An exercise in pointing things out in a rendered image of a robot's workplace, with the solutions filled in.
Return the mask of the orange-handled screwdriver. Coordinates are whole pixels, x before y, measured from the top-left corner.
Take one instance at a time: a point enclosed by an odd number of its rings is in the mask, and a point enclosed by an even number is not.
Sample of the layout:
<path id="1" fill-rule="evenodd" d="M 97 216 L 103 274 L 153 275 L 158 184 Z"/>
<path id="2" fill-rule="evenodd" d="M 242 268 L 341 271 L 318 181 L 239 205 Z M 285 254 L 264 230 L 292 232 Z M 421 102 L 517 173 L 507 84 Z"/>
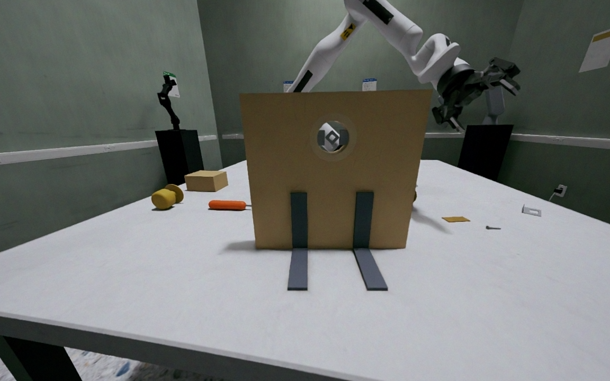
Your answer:
<path id="1" fill-rule="evenodd" d="M 209 206 L 211 209 L 243 210 L 246 206 L 251 207 L 252 205 L 247 205 L 245 202 L 212 200 L 209 202 Z"/>

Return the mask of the tan cardboard box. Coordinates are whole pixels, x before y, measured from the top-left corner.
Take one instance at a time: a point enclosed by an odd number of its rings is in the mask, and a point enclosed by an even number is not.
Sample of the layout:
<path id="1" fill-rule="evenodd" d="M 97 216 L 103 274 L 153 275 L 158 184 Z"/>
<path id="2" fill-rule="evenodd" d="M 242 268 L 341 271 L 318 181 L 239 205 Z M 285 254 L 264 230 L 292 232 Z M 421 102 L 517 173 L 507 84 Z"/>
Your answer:
<path id="1" fill-rule="evenodd" d="M 185 175 L 185 183 L 188 191 L 217 192 L 228 186 L 226 171 L 200 170 Z"/>

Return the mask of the tan wooden door panel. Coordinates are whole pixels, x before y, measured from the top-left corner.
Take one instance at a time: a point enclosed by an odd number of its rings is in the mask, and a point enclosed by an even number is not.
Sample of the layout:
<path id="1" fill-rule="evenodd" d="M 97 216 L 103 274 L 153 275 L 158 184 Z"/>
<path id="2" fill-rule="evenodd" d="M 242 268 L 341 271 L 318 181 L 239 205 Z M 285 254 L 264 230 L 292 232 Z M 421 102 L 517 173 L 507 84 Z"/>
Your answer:
<path id="1" fill-rule="evenodd" d="M 291 193 L 307 193 L 308 249 L 352 249 L 356 192 L 374 192 L 370 249 L 405 249 L 433 89 L 239 93 L 256 249 L 293 249 Z M 317 142 L 330 121 L 348 144 Z"/>

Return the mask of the tan rectangular plate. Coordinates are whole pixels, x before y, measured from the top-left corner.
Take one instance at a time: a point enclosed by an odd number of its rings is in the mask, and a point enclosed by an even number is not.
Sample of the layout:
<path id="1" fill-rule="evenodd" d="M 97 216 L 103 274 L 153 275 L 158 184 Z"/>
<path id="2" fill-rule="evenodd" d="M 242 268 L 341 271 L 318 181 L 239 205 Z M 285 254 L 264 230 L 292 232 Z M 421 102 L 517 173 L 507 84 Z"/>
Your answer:
<path id="1" fill-rule="evenodd" d="M 470 222 L 471 221 L 471 220 L 466 219 L 463 216 L 443 217 L 442 219 L 447 220 L 447 222 Z"/>

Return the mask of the yellow door knob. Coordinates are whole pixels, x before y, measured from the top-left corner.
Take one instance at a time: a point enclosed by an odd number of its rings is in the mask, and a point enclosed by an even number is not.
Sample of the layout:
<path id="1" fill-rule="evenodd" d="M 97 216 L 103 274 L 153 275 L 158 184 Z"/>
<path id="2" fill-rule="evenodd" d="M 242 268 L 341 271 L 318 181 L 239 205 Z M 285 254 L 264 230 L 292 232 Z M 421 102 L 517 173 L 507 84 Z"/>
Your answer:
<path id="1" fill-rule="evenodd" d="M 176 196 L 176 197 L 175 197 Z M 164 189 L 151 195 L 151 202 L 159 209 L 168 209 L 175 203 L 182 202 L 184 194 L 176 184 L 167 184 Z"/>

